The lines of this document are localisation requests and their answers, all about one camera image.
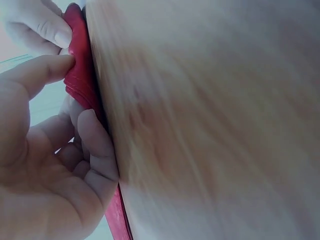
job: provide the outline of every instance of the red fabric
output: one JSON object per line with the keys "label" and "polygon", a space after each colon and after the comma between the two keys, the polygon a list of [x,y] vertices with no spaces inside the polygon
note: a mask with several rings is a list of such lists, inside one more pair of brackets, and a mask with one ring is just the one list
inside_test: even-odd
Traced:
{"label": "red fabric", "polygon": [[[75,66],[64,79],[65,90],[85,109],[94,109],[98,119],[107,129],[107,121],[104,118],[96,82],[87,25],[80,7],[75,3],[70,4],[65,12],[64,19],[72,29],[69,53],[74,55],[75,58]],[[105,216],[114,240],[133,239],[119,186]]]}

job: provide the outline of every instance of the fingernail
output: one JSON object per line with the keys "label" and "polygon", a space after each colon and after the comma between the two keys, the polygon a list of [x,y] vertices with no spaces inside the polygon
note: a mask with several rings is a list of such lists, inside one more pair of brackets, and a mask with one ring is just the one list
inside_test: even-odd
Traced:
{"label": "fingernail", "polygon": [[95,110],[89,109],[89,111],[90,111],[91,113],[93,113],[95,117],[97,116]]}
{"label": "fingernail", "polygon": [[66,49],[71,43],[72,33],[68,31],[59,31],[54,36],[54,40],[60,48]]}

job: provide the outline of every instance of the skin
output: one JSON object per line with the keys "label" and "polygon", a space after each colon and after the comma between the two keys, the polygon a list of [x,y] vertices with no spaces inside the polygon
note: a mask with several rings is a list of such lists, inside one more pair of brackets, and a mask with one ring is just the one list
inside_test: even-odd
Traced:
{"label": "skin", "polygon": [[72,30],[51,0],[0,0],[7,33],[34,56],[57,55],[69,47]]}
{"label": "skin", "polygon": [[46,55],[0,74],[0,239],[84,239],[114,194],[113,145],[92,109],[67,97],[30,127],[29,101],[73,65]]}

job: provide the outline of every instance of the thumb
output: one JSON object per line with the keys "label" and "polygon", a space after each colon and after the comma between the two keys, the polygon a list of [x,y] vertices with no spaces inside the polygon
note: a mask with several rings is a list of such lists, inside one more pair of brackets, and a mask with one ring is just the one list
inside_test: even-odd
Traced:
{"label": "thumb", "polygon": [[43,3],[26,10],[21,19],[42,38],[62,49],[69,47],[72,38],[70,26]]}
{"label": "thumb", "polygon": [[22,98],[18,90],[23,87],[28,94],[28,99],[23,100],[28,101],[34,98],[46,84],[63,79],[74,64],[75,60],[70,55],[40,56],[0,74],[0,88],[1,84],[6,82],[16,83],[15,88],[10,88],[11,92],[7,93]]}

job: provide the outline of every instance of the blurry skin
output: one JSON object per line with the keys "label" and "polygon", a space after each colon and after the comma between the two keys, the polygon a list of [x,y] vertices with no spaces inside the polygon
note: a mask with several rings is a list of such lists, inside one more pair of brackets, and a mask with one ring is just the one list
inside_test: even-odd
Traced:
{"label": "blurry skin", "polygon": [[0,18],[14,41],[34,55],[57,55],[69,47],[72,30],[51,0],[0,0]]}
{"label": "blurry skin", "polygon": [[114,194],[114,149],[92,109],[67,97],[30,127],[29,100],[73,65],[41,56],[0,75],[0,239],[84,239]]}

